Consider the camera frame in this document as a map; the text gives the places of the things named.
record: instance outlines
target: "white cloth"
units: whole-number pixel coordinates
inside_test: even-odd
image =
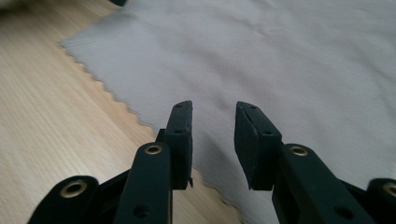
[[[395,12],[390,0],[137,0],[63,44],[156,130],[192,100],[194,166],[246,223],[277,223],[234,152],[236,102],[351,184],[396,178]]]

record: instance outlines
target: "screw hole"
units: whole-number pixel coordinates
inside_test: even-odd
[[[79,191],[81,188],[82,188],[81,185],[72,185],[68,189],[66,189],[66,191],[68,193],[73,193],[73,192]]]
[[[396,184],[386,183],[384,185],[384,190],[393,197],[396,197]]]
[[[134,209],[134,216],[138,218],[145,218],[149,216],[149,206],[146,204],[139,204]]]
[[[87,183],[83,180],[72,181],[61,190],[61,196],[64,198],[74,198],[80,195],[87,188]]]
[[[150,146],[145,149],[145,152],[149,155],[155,155],[163,151],[163,148],[160,146]]]
[[[345,208],[345,207],[336,206],[336,207],[334,207],[334,212],[338,216],[349,219],[349,220],[353,219],[353,217],[354,217],[353,212],[350,209]]]
[[[290,151],[296,156],[306,156],[308,155],[308,151],[301,147],[291,147]]]

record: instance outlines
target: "black mechanical part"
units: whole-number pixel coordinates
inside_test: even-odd
[[[58,183],[41,201],[29,223],[93,223],[100,207],[97,180],[77,175]]]
[[[236,106],[235,151],[251,189],[271,190],[274,184],[281,224],[396,223],[396,180],[374,179],[367,191],[339,180],[312,149],[283,143],[276,147],[279,138],[261,140],[263,130],[276,128],[261,111],[252,111],[260,109],[241,102]],[[266,188],[255,187],[260,176],[271,179]]]
[[[377,223],[396,223],[396,180],[378,178],[370,181],[366,209]]]
[[[42,200],[29,223],[171,223],[172,189],[191,183],[191,116],[191,101],[175,105],[166,129],[138,149],[131,170],[100,186],[90,176],[67,178]]]
[[[191,180],[192,102],[174,105],[164,132],[164,142],[171,148],[172,188],[186,189]]]
[[[127,2],[127,0],[109,0],[109,1],[119,7],[125,6],[125,4]]]
[[[234,146],[248,187],[271,190],[276,180],[276,159],[282,134],[255,105],[236,104]]]
[[[299,211],[297,218],[285,223],[374,223],[312,149],[287,144],[281,150],[278,166],[278,174],[284,179],[280,183],[288,186],[298,206],[288,209]],[[288,215],[282,210],[291,200],[282,195],[281,188],[275,185],[273,193],[279,217]]]
[[[172,223],[168,145],[149,143],[137,150],[113,223]]]

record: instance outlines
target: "wooden table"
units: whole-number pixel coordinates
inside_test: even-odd
[[[103,183],[129,169],[137,148],[154,140],[59,44],[117,8],[107,0],[41,0],[0,12],[0,223],[26,223],[69,176]],[[197,171],[192,177],[193,189],[174,192],[174,223],[241,222]]]

